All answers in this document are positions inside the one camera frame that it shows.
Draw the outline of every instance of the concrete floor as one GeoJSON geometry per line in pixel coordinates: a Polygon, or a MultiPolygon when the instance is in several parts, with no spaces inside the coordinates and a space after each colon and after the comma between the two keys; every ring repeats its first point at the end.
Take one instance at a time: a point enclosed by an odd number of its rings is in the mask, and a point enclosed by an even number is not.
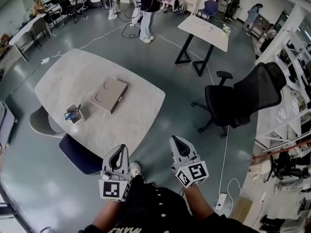
{"type": "MultiPolygon", "coordinates": [[[[126,8],[127,4],[121,5],[122,11],[126,8]]],[[[88,20],[81,17],[77,24],[70,21],[51,39],[41,38],[42,49],[28,49],[26,54],[30,61],[26,63],[19,59],[0,83],[0,97],[6,100],[18,118],[11,145],[1,157],[0,181],[21,217],[34,232],[47,226],[57,233],[77,232],[90,224],[105,204],[99,197],[100,176],[81,174],[58,149],[59,139],[36,134],[28,123],[29,115],[40,106],[34,87],[58,57],[52,58],[46,65],[40,65],[40,61],[56,55],[60,50],[65,53],[71,48],[85,46],[92,39],[125,24],[119,19],[108,21],[107,12],[102,9],[89,10],[86,14],[88,20]]],[[[173,13],[158,14],[153,32],[183,46],[188,34],[177,26],[186,17],[173,13]]],[[[121,18],[127,20],[123,12],[121,18]]],[[[220,22],[212,23],[222,27],[220,22]]],[[[209,178],[200,188],[207,201],[215,204],[218,200],[225,139],[220,138],[221,129],[216,126],[199,134],[197,128],[205,125],[210,116],[206,111],[190,105],[192,101],[205,102],[204,87],[211,85],[207,69],[199,78],[191,63],[174,65],[180,51],[175,45],[158,36],[147,45],[138,38],[121,37],[122,30],[94,41],[84,50],[127,68],[166,93],[154,124],[131,155],[130,161],[141,164],[146,182],[155,182],[158,186],[179,192],[181,184],[170,171],[173,160],[169,137],[175,134],[186,138],[195,145],[198,154],[206,162],[209,178]]],[[[130,33],[138,33],[138,27],[128,27],[124,34],[130,33]]],[[[204,58],[208,48],[208,43],[195,37],[189,50],[204,58]]],[[[227,85],[240,81],[255,66],[252,39],[242,31],[232,29],[228,52],[215,48],[208,65],[215,84],[220,81],[216,75],[218,70],[232,73],[234,79],[227,81],[227,85]]],[[[250,124],[230,128],[222,192],[226,191],[232,177],[243,184],[254,146],[256,126],[257,114],[254,114],[250,124]]],[[[237,184],[232,182],[229,189],[235,199],[240,192],[237,184]]],[[[230,209],[230,203],[230,199],[227,199],[222,212],[230,209]]]]}

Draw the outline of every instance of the scissors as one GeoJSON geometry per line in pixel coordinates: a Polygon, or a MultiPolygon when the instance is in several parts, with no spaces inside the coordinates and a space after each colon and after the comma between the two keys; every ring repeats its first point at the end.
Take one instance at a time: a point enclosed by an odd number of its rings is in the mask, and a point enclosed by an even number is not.
{"type": "Polygon", "coordinates": [[[79,112],[81,105],[79,104],[78,109],[75,112],[67,112],[65,113],[65,121],[72,121],[74,116],[79,112]]]}

